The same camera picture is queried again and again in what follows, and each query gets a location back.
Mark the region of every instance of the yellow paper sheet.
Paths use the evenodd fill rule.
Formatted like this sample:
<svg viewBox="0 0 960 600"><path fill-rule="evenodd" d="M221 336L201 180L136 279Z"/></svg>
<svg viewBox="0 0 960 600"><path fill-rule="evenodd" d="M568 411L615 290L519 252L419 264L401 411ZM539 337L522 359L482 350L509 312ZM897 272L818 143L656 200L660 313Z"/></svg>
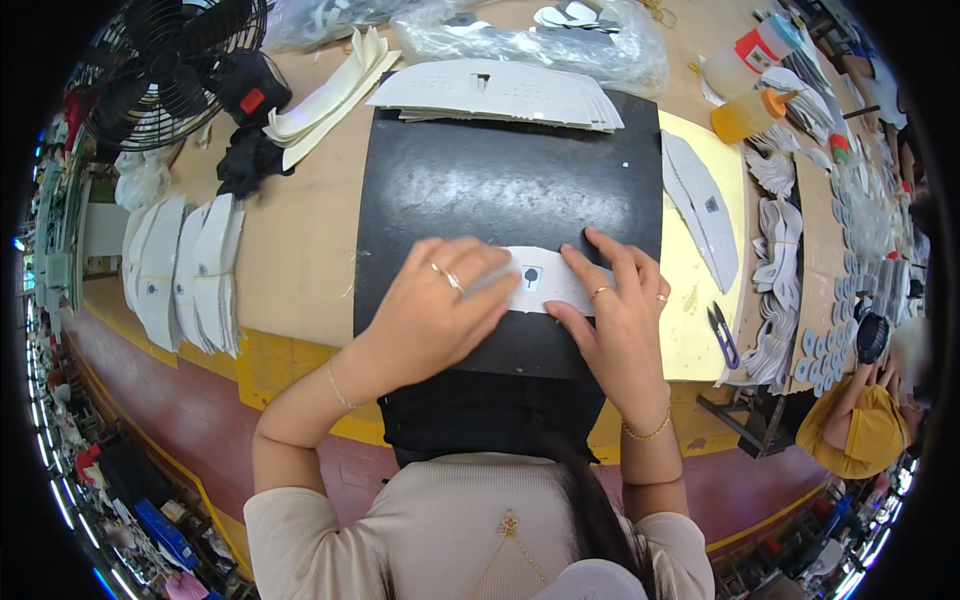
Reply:
<svg viewBox="0 0 960 600"><path fill-rule="evenodd" d="M739 273L728 294L717 287L707 263L693 243L683 216L666 192L663 193L663 237L660 244L660 272L670 283L670 301L660 317L660 350L663 376L668 380L711 381L725 367L723 354L707 319L707 307L716 300L736 334L736 308L743 278L743 245L746 218L743 165L738 146L721 142L708 130L680 117L659 111L660 127L682 137L704 162L716 180L730 212Z"/></svg>

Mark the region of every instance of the blue lid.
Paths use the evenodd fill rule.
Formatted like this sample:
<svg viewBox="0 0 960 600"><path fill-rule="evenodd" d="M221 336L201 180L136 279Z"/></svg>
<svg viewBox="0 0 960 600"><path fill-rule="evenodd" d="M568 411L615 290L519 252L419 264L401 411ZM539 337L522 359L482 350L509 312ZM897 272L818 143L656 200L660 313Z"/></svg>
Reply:
<svg viewBox="0 0 960 600"><path fill-rule="evenodd" d="M800 37L800 32L794 27L793 23L779 14L774 14L767 20L770 21L770 26L777 32L783 43L790 47L790 50L797 50L804 45L804 39Z"/></svg>

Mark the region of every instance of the white plastic jar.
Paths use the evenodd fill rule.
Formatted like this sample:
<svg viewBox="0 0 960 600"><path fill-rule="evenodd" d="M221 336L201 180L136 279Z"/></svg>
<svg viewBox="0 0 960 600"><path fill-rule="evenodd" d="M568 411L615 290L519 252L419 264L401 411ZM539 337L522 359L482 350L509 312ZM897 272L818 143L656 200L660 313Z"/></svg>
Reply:
<svg viewBox="0 0 960 600"><path fill-rule="evenodd" d="M728 100L753 88L764 71L804 44L793 23L774 14L704 61L704 79Z"/></svg>

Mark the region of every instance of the yellow shirt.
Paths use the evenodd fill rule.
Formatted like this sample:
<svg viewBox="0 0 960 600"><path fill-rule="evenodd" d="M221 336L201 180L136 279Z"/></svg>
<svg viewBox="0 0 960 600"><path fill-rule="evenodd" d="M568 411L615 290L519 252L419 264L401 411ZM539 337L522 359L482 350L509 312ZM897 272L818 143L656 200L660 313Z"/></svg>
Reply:
<svg viewBox="0 0 960 600"><path fill-rule="evenodd" d="M824 440L824 425L834 402L840 401L848 385L849 376L817 400L797 431L797 445L821 466L845 479L866 479L897 460L910 445L910 434L890 394L874 385L864 388L856 400L847 447L839 450L828 444Z"/></svg>

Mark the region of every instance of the gold necklace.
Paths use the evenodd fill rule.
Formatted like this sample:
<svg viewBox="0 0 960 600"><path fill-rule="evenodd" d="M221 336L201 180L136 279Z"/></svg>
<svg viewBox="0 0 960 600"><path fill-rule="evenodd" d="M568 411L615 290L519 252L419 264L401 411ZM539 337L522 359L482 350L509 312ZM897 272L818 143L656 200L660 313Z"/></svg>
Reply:
<svg viewBox="0 0 960 600"><path fill-rule="evenodd" d="M527 560L527 563L533 567L534 571L537 573L537 576L540 577L540 581L543 583L543 586L546 588L546 577L543 576L543 573L540 572L540 568L534 563L533 557L530 556L530 553L527 552L527 549L523 546L523 542L516 536L516 527L518 526L519 521L514 517L514 512L511 510L507 511L507 515L503 517L503 520L500 521L500 525L496 528L496 534L500 536L500 545L496 547L496 551L493 552L493 556L490 558L490 561L487 563L486 568L483 569L483 573L480 574L480 579L477 581L477 585L473 587L473 592L470 593L470 600L473 600L477 597L477 593L480 591L480 587L483 585L487 575L490 573L490 569L493 567L493 563L496 561L496 557L499 556L500 552L503 550L503 547L506 545L507 540L513 540L516 542L516 545L519 547L520 552L523 553L523 558Z"/></svg>

